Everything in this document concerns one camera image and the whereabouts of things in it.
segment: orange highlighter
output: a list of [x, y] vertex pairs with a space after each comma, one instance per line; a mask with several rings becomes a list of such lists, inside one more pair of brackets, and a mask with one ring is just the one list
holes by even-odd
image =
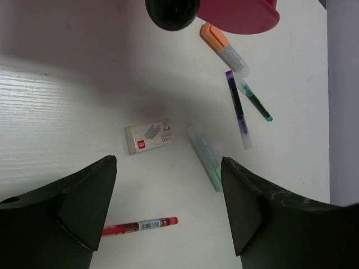
[[228, 67], [241, 77], [249, 75], [249, 66], [230, 45], [226, 36], [217, 27], [206, 22], [201, 29], [201, 36], [218, 53]]

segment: purple pen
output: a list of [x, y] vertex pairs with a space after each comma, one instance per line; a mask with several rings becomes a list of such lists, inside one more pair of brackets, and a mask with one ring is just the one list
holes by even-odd
[[238, 119], [238, 125], [240, 126], [243, 145], [245, 147], [245, 150], [248, 150], [251, 147], [253, 147], [253, 145], [252, 145], [251, 137], [249, 135], [248, 126], [246, 124], [245, 115], [243, 113], [243, 108], [242, 108], [240, 96], [238, 94], [237, 85], [233, 77], [233, 71], [232, 70], [227, 71], [225, 73], [225, 76], [227, 77], [228, 86], [231, 91], [233, 105]]

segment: table surface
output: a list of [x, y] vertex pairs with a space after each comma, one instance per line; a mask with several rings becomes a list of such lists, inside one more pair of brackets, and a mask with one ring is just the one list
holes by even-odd
[[[65, 177], [105, 155], [118, 175], [106, 224], [178, 216], [179, 224], [101, 241], [91, 269], [241, 268], [222, 193], [185, 135], [196, 119], [215, 147], [284, 188], [329, 202], [326, 11], [278, 1], [278, 26], [228, 34], [274, 117], [242, 98], [244, 151], [228, 67], [199, 37], [172, 33], [143, 1], [0, 1], [0, 199]], [[127, 153], [123, 128], [171, 118], [175, 142]]]

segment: purple pen cap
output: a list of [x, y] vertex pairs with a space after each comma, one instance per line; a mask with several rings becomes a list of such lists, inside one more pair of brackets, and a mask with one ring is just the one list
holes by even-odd
[[225, 73], [226, 78], [229, 80], [230, 78], [233, 78], [233, 71], [229, 70]]

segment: black round object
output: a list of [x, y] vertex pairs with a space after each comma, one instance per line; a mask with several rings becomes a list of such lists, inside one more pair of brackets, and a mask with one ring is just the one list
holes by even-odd
[[148, 15], [160, 28], [178, 31], [197, 16], [199, 0], [146, 0]]

